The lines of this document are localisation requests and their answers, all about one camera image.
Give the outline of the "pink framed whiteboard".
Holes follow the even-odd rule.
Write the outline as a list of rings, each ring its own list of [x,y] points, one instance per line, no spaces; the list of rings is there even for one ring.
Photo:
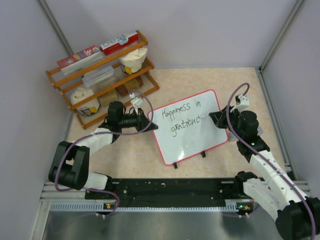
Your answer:
[[[170,166],[227,143],[226,129],[217,128],[210,117],[199,118],[220,110],[216,92],[208,89],[149,111],[147,117],[158,125],[153,134],[164,164]]]

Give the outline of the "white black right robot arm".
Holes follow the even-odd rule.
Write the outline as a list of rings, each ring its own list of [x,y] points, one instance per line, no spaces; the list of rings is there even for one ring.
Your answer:
[[[320,200],[300,190],[278,165],[259,135],[257,115],[249,110],[225,107],[209,113],[209,117],[216,127],[233,133],[240,154],[262,176],[239,172],[234,177],[234,194],[254,199],[274,220],[284,240],[315,239],[320,233]]]

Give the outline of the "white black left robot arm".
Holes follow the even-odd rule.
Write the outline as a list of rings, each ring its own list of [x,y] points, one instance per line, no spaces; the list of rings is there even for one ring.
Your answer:
[[[122,102],[113,101],[104,122],[95,131],[74,142],[60,142],[48,173],[49,181],[73,190],[96,189],[102,198],[109,198],[114,191],[109,183],[111,177],[90,172],[90,156],[114,143],[123,135],[122,129],[135,128],[141,133],[159,128],[141,108],[135,108],[132,113],[125,113],[125,110]]]

